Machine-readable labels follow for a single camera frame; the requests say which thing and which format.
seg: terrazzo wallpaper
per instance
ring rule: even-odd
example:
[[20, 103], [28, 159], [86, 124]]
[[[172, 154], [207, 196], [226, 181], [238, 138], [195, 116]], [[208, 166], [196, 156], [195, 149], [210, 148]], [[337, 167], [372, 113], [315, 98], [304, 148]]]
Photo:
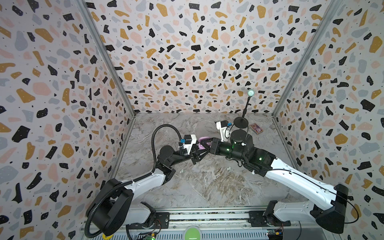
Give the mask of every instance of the terrazzo wallpaper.
[[73, 239], [127, 133], [73, 1], [0, 1], [0, 239]]
[[326, 0], [86, 0], [138, 112], [271, 112]]
[[384, 2], [344, 1], [277, 121], [306, 174], [349, 188], [342, 239], [384, 239]]

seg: marble floor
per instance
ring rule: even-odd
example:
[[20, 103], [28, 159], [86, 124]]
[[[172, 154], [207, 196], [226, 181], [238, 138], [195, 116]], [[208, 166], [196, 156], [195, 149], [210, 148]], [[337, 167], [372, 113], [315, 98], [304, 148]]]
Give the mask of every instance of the marble floor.
[[[195, 134], [197, 138], [220, 138], [215, 122], [233, 122], [237, 116], [240, 114], [138, 114], [116, 178], [132, 179], [152, 169], [151, 136], [157, 126], [172, 124], [182, 137]], [[271, 115], [250, 113], [246, 118], [249, 124], [257, 123], [264, 130], [259, 135], [249, 130], [254, 145], [272, 152], [291, 165]], [[156, 154], [164, 145], [176, 149], [177, 142], [177, 134], [173, 129], [162, 128], [155, 138]], [[270, 200], [304, 200], [283, 184], [253, 175], [245, 168], [238, 167], [235, 161], [228, 161], [222, 156], [208, 154], [196, 165], [189, 160], [174, 168], [176, 173], [171, 181], [144, 193], [134, 202], [145, 201], [153, 207], [207, 207], [265, 206]]]

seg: black corrugated hose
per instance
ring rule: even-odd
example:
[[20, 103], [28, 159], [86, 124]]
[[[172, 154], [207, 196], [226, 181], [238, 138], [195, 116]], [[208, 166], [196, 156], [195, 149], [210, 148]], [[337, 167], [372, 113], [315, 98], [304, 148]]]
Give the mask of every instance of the black corrugated hose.
[[155, 171], [156, 169], [156, 152], [155, 152], [155, 135], [157, 133], [157, 131], [162, 128], [162, 127], [170, 127], [172, 128], [173, 130], [175, 130], [175, 132], [177, 133], [177, 136], [179, 137], [179, 140], [181, 140], [181, 135], [180, 135], [180, 132], [177, 130], [177, 128], [173, 125], [170, 125], [170, 124], [163, 124], [163, 125], [160, 125], [158, 126], [155, 131], [153, 131], [153, 134], [152, 134], [152, 139], [151, 139], [151, 147], [152, 147], [152, 154], [153, 154], [153, 168], [152, 168], [152, 172]]
[[[151, 146], [152, 146], [152, 153], [153, 153], [153, 168], [152, 168], [152, 172], [155, 172], [155, 169], [156, 169], [156, 153], [155, 153], [155, 135], [156, 135], [156, 132], [162, 128], [162, 127], [170, 127], [172, 128], [173, 130], [176, 131], [177, 133], [177, 136], [179, 137], [179, 140], [181, 140], [181, 135], [180, 135], [180, 132], [177, 130], [177, 128], [175, 126], [172, 126], [170, 124], [163, 124], [163, 125], [160, 125], [158, 126], [155, 131], [153, 132], [152, 134], [152, 139], [151, 139]], [[136, 179], [134, 179], [133, 181], [137, 182], [137, 181], [140, 181], [148, 176], [150, 176], [152, 173], [147, 173], [146, 175], [143, 175], [141, 177], [138, 177]], [[88, 214], [88, 218], [87, 218], [87, 221], [85, 222], [85, 227], [84, 227], [84, 234], [87, 238], [94, 238], [96, 237], [97, 235], [99, 235], [100, 233], [102, 233], [102, 230], [98, 230], [97, 232], [95, 233], [91, 233], [89, 231], [89, 227], [91, 226], [91, 222], [92, 222], [92, 218], [93, 216], [95, 215], [96, 213], [96, 210], [99, 208], [99, 206], [107, 199], [109, 198], [115, 191], [119, 190], [120, 188], [123, 188], [127, 185], [130, 185], [132, 184], [132, 181], [128, 181], [128, 182], [125, 182], [125, 183], [122, 183], [122, 184], [119, 184], [117, 186], [114, 186], [113, 188], [111, 188], [108, 192], [105, 193], [105, 195], [100, 198], [100, 200], [95, 204], [95, 206], [91, 209], [91, 211], [89, 212]], [[129, 232], [127, 231], [127, 235], [129, 237], [129, 240], [132, 240], [131, 236], [129, 235]]]

